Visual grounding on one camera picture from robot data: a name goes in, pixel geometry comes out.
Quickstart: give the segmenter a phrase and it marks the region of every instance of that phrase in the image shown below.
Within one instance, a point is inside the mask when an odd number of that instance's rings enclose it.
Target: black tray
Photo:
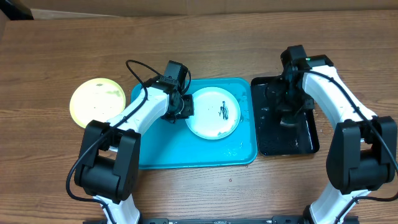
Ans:
[[[265,95],[275,77],[259,77],[251,82],[251,95],[256,126],[257,147],[265,156],[316,153],[319,140],[312,110],[298,114],[294,127],[280,125],[278,115],[269,109]]]

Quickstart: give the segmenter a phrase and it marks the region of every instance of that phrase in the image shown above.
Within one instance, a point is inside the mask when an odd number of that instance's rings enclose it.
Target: wooden table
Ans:
[[[250,81],[279,74],[280,53],[297,44],[308,55],[329,56],[359,100],[398,120],[398,11],[8,22],[0,44],[0,222],[103,218],[99,205],[74,201],[65,192],[83,136],[70,117],[69,100],[84,81],[110,78],[129,96],[137,81],[124,65],[127,59],[161,72],[175,60],[194,78]],[[153,76],[134,68],[143,80]],[[301,214],[328,182],[333,130],[319,107],[315,116],[321,144],[315,155],[142,171],[133,192],[137,208],[145,217],[168,218]],[[387,184],[372,195],[388,197],[397,189]],[[351,214],[362,223],[397,223],[397,209],[397,202],[361,202]]]

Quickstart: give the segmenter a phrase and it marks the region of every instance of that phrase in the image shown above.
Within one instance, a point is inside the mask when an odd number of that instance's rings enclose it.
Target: blue tray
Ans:
[[[207,140],[193,134],[185,120],[170,124],[159,118],[142,136],[140,169],[243,165],[256,158],[256,128],[250,84],[242,78],[192,80],[187,94],[209,86],[229,91],[239,102],[241,119],[235,131],[220,140]],[[131,101],[138,97],[140,91],[141,85],[134,87]]]

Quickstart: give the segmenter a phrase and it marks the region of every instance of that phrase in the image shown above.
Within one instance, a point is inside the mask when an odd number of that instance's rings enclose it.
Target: plate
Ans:
[[[105,122],[124,110],[126,96],[123,89],[107,78],[95,78],[81,84],[70,99],[72,119],[85,128],[92,121]]]
[[[194,115],[185,121],[204,139],[222,139],[238,126],[241,110],[236,98],[218,87],[202,88],[192,95]]]

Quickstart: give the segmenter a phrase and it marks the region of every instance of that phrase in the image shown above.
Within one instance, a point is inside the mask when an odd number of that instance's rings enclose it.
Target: yellow plate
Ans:
[[[92,121],[105,122],[124,110],[126,96],[123,89],[107,78],[95,78],[81,84],[70,99],[73,120],[85,128]]]

